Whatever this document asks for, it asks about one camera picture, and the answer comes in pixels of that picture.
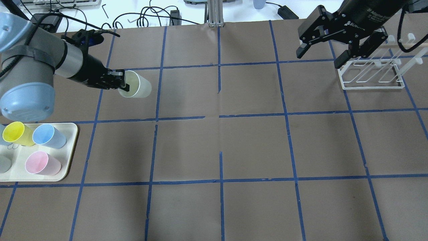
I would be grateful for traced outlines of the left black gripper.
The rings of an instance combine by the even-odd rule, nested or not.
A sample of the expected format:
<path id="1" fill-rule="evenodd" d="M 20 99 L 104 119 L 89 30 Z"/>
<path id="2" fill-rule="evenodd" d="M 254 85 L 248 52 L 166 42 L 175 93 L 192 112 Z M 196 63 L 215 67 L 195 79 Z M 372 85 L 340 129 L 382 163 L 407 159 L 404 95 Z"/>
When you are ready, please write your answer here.
<path id="1" fill-rule="evenodd" d="M 130 90 L 129 84 L 125 83 L 125 70 L 108 69 L 88 53 L 83 53 L 80 69 L 69 79 L 91 88 Z"/>

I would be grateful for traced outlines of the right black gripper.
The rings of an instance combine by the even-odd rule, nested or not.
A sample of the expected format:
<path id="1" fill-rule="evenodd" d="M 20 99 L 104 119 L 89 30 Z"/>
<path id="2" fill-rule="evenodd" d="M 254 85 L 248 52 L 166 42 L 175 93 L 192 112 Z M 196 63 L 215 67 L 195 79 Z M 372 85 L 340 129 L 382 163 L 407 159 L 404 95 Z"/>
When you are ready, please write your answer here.
<path id="1" fill-rule="evenodd" d="M 298 27 L 301 45 L 296 57 L 301 59 L 315 44 L 335 40 L 348 44 L 337 56 L 335 69 L 350 59 L 368 58 L 388 37 L 382 26 L 405 6 L 406 0 L 344 0 L 333 13 L 318 5 Z M 359 40 L 368 37 L 361 45 Z"/>

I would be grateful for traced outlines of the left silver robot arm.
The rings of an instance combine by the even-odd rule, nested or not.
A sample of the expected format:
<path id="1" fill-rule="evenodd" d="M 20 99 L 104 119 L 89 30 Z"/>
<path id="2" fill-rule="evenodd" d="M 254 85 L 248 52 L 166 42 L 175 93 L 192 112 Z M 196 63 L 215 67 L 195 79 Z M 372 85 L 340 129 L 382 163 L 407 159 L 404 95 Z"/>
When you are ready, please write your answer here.
<path id="1" fill-rule="evenodd" d="M 55 109 L 54 75 L 90 88 L 130 90 L 124 70 L 110 70 L 89 54 L 106 29 L 81 29 L 57 37 L 9 12 L 1 12 L 1 115 L 14 122 L 39 122 Z"/>

